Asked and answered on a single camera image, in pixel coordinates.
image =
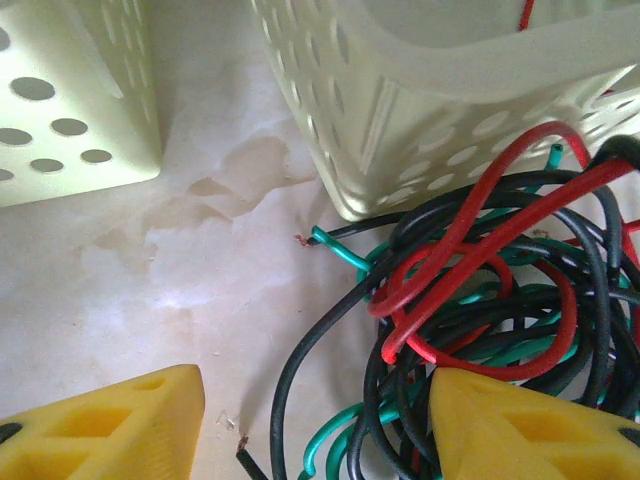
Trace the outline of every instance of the tangled wires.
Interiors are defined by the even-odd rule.
[[[585,171],[547,168],[503,176],[519,155],[547,135],[564,137]],[[363,478],[360,453],[366,435],[373,437],[400,478],[438,478],[428,422],[432,366],[520,381],[526,388],[551,395],[561,393],[588,369],[586,386],[576,401],[634,418],[640,400],[640,353],[634,342],[634,335],[637,340],[640,334],[640,271],[625,253],[628,242],[623,249],[620,212],[605,186],[634,168],[640,168],[637,140],[613,137],[591,160],[575,131],[550,122],[515,140],[476,185],[436,197],[410,212],[365,220],[328,234],[316,229],[310,243],[327,244],[364,273],[304,336],[281,373],[271,412],[273,477],[286,478],[284,417],[298,367],[315,343],[369,296],[369,311],[380,323],[365,371],[364,401],[318,432],[305,454],[300,479],[315,474],[313,457],[319,445],[349,421],[354,423],[329,451],[327,478],[338,478],[345,457],[349,477]],[[558,188],[540,196],[536,191],[543,185]],[[566,207],[589,193],[602,206],[604,229]],[[483,216],[483,210],[492,211]],[[577,247],[525,235],[549,215],[571,230]],[[388,243],[366,258],[337,243],[339,238],[388,224],[395,224]],[[453,262],[455,255],[462,257]],[[536,269],[551,283],[520,285],[512,274],[515,266]],[[469,297],[454,299],[478,270],[495,275],[497,281]],[[386,423],[399,437],[398,450],[387,437]]]

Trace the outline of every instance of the stain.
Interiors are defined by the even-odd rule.
[[[234,195],[224,185],[219,184],[213,178],[203,178],[189,187],[189,193],[197,197],[210,197],[213,195]]]
[[[143,238],[132,238],[121,228],[115,228],[98,237],[94,245],[114,251],[126,268],[140,274],[149,273],[158,252],[156,245],[145,243]]]
[[[253,138],[241,144],[222,161],[215,176],[203,178],[188,188],[198,197],[216,198],[216,207],[228,218],[253,210],[272,190],[314,181],[316,175],[293,175],[287,163],[287,144],[275,136]]]
[[[207,220],[229,219],[218,210],[189,197],[173,197],[142,216],[143,235],[150,230],[183,230],[198,228]]]

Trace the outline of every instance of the exposed wire tip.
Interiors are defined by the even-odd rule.
[[[304,238],[302,235],[296,235],[295,239],[298,240],[298,243],[303,247],[309,246],[309,241],[306,238]]]
[[[238,442],[238,449],[236,452],[242,452],[245,450],[247,443],[249,443],[249,437],[247,435],[243,436]]]

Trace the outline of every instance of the marble surface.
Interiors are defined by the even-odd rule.
[[[193,479],[244,478],[234,453],[245,433],[268,467],[277,376],[355,274],[294,239],[342,221],[245,3],[150,2],[159,178],[0,210],[0,417],[197,363],[207,411]],[[618,185],[628,198],[633,189]],[[592,202],[581,210],[599,216]],[[292,477],[318,426],[359,400],[374,330],[358,306],[305,361],[286,423]]]

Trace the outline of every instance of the white plastic basket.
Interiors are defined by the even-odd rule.
[[[140,0],[0,0],[0,206],[158,175]]]
[[[640,131],[640,3],[251,0],[320,175],[348,220],[473,182],[551,119],[594,148]],[[551,141],[511,171],[536,167]]]

